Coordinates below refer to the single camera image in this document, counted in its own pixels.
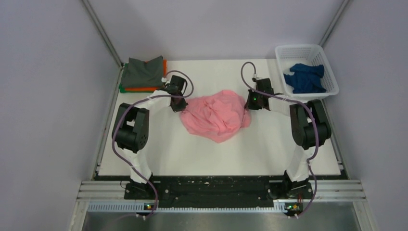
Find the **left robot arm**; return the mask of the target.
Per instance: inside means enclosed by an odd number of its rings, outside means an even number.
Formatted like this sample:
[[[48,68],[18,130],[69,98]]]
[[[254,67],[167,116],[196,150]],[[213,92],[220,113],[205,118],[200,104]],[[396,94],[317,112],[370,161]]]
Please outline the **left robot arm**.
[[[149,139],[150,116],[168,107],[173,112],[183,111],[188,105],[186,98],[191,95],[185,93],[187,87],[194,90],[192,80],[188,76],[180,77],[179,71],[175,71],[170,80],[166,77],[162,80],[165,84],[151,95],[133,104],[122,103],[117,110],[112,130],[112,150],[131,170],[125,199],[134,199],[136,195],[143,199],[158,197],[151,181],[153,173],[146,155],[141,153]]]

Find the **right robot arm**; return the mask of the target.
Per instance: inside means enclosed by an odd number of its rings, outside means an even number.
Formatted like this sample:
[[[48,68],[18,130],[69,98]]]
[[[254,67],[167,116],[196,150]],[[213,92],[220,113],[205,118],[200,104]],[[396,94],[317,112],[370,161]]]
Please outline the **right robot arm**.
[[[312,175],[311,161],[317,156],[319,147],[332,135],[326,113],[320,100],[302,103],[275,94],[271,80],[252,77],[255,87],[248,90],[248,110],[267,109],[290,118],[291,134],[296,144],[289,166],[279,186],[270,188],[273,199],[296,198],[312,193],[309,176]]]

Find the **pink t-shirt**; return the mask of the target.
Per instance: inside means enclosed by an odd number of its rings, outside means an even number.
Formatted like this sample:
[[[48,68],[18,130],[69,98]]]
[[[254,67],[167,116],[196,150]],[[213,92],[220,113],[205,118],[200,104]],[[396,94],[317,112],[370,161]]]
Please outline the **pink t-shirt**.
[[[189,99],[187,103],[180,113],[185,129],[216,143],[229,140],[251,124],[251,114],[245,109],[244,98],[231,90]]]

